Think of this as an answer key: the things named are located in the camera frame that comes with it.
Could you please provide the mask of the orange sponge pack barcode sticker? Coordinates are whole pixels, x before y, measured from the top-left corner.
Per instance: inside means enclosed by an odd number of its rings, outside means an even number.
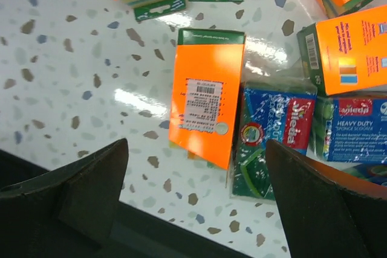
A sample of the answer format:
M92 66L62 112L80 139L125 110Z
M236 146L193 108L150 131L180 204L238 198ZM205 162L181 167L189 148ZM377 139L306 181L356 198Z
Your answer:
M228 169L246 35L181 28L171 96L169 141Z

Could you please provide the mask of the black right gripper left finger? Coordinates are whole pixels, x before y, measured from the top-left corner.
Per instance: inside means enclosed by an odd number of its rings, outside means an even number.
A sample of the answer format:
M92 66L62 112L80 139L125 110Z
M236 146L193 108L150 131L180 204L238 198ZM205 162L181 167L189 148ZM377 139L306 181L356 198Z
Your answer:
M1 152L1 256L94 257L109 239L126 139L55 170Z

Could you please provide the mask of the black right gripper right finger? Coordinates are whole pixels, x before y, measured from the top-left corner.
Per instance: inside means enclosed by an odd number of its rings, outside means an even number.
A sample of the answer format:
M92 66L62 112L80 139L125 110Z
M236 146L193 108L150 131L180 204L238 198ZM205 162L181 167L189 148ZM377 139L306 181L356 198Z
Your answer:
M386 257L386 187L266 143L266 164L292 257Z

